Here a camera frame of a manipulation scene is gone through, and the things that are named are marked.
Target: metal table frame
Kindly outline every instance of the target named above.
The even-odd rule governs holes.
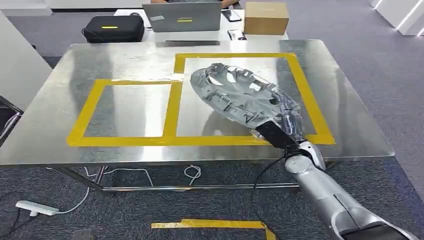
[[[333,168],[337,162],[326,162],[326,169]],[[85,186],[110,196],[113,192],[133,192],[133,191],[188,191],[188,190],[237,190],[237,189],[253,189],[254,184],[230,184],[230,185],[194,185],[194,186],[103,186],[102,179],[105,175],[107,166],[102,166],[98,170],[94,180],[79,174],[78,172],[70,169],[69,167],[53,168],[57,172],[66,175]],[[257,189],[283,189],[298,192],[299,185],[296,182],[285,183],[258,183]]]

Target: table leg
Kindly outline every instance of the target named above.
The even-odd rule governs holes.
[[[102,167],[98,170],[97,175],[95,176],[95,179],[94,179],[94,182],[95,182],[96,184],[100,184],[100,182],[102,181],[102,178],[103,178],[103,175],[104,175],[104,173],[105,173],[106,168],[107,168],[107,166],[102,166]]]
[[[84,184],[85,186],[94,189],[102,194],[105,195],[112,195],[110,192],[106,192],[103,189],[103,186],[101,186],[100,184],[86,178],[85,176],[82,176],[81,174],[79,174],[78,172],[68,168],[68,167],[60,167],[60,168],[53,168],[54,170],[58,171],[61,174],[64,174],[68,177],[71,177],[72,179]]]
[[[106,192],[129,192],[129,191],[187,191],[187,190],[230,190],[230,189],[253,189],[253,184],[233,185],[197,185],[197,186],[114,186],[104,187]],[[286,189],[298,190],[297,183],[260,183],[257,189]]]

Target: gray carpet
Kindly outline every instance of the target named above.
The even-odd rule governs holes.
[[[325,42],[358,94],[392,142],[397,159],[342,162],[332,175],[370,210],[420,238],[424,236],[423,148],[424,37],[404,37],[369,7],[368,0],[285,0],[290,12],[291,39]],[[83,43],[80,31],[94,14],[11,17],[18,30],[55,64],[66,48]],[[210,165],[196,184],[250,183],[263,166]],[[182,167],[150,168],[156,184],[187,184]],[[71,208],[85,188],[46,169],[0,169],[0,193],[26,192],[32,200],[61,209]],[[267,182],[289,179],[274,169]],[[143,174],[108,176],[111,184],[147,184]],[[236,229],[150,229],[151,222],[181,218],[256,220],[249,191],[136,192],[103,197],[92,193],[70,214],[40,216],[10,239],[64,239],[90,228],[100,240],[132,239],[265,239],[262,231]],[[0,199],[2,233],[11,225],[18,196]],[[263,216],[283,239],[326,239],[322,224],[301,193],[261,190]]]
[[[396,160],[387,160],[399,168]],[[202,176],[195,184],[251,183],[262,165],[219,164],[202,166]],[[154,184],[187,184],[190,179],[183,174],[181,166],[148,168]],[[120,186],[148,185],[146,175],[141,172],[116,172],[105,178],[105,184]],[[396,182],[386,169],[386,163],[341,162],[329,171],[343,187],[360,203],[383,218],[401,226],[420,238],[424,236],[424,221],[416,218],[412,211],[424,216],[421,203],[411,208],[411,201],[399,192]],[[66,176],[44,168],[0,169],[0,192],[11,190],[25,192],[25,199],[67,210],[80,201],[86,188],[75,184]],[[292,181],[282,165],[273,168],[264,176],[264,182]],[[285,239],[327,239],[322,223],[303,199],[301,193],[281,190],[258,190],[256,195],[259,212],[272,228]],[[1,200],[0,224],[4,232],[16,214],[13,204],[18,196]],[[24,221],[28,212],[23,214]],[[92,229],[97,240],[141,240],[141,239],[265,239],[263,231],[230,229],[150,229],[151,223],[179,222],[181,218],[217,220],[257,220],[251,205],[249,190],[191,191],[191,192],[129,192],[105,197],[92,192],[86,202],[69,214],[39,216],[18,230],[10,239],[69,240],[72,233]]]

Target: laptop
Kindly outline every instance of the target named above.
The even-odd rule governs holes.
[[[155,33],[220,29],[220,1],[143,4],[143,8]]]

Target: stainless steel table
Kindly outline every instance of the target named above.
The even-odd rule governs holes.
[[[51,167],[122,191],[143,188],[99,185],[104,166],[281,157],[195,95],[190,75],[211,63],[249,69],[285,90],[326,161],[394,155],[320,40],[141,42],[72,45],[0,148],[0,166]],[[103,168],[93,182],[69,169],[77,166]],[[294,185],[285,184],[277,187]]]

